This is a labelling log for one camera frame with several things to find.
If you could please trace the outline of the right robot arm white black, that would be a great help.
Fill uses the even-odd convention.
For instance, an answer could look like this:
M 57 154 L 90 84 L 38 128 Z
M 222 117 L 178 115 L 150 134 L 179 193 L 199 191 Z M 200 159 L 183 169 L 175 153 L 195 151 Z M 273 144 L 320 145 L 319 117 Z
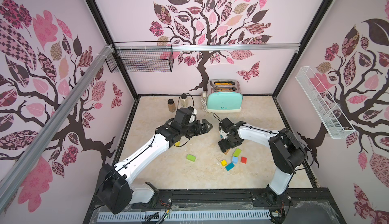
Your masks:
M 243 121 L 233 123 L 228 118 L 220 121 L 218 130 L 222 136 L 218 145 L 223 153 L 240 146 L 244 140 L 270 149 L 276 169 L 273 179 L 266 186 L 265 198 L 270 205 L 278 203 L 284 197 L 294 172 L 307 157 L 303 145 L 292 131 L 286 128 L 280 131 L 257 128 Z

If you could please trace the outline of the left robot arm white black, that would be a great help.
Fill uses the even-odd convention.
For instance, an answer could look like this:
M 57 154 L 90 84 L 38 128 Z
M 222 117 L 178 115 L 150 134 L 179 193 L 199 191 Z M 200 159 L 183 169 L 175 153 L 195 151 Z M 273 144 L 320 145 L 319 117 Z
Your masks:
M 198 120 L 193 107 L 182 107 L 175 117 L 159 126 L 151 139 L 131 156 L 111 166 L 101 167 L 95 195 L 112 214 L 119 214 L 130 204 L 155 205 L 159 190 L 151 183 L 135 184 L 139 173 L 156 157 L 173 147 L 182 137 L 191 139 L 213 128 L 206 119 Z

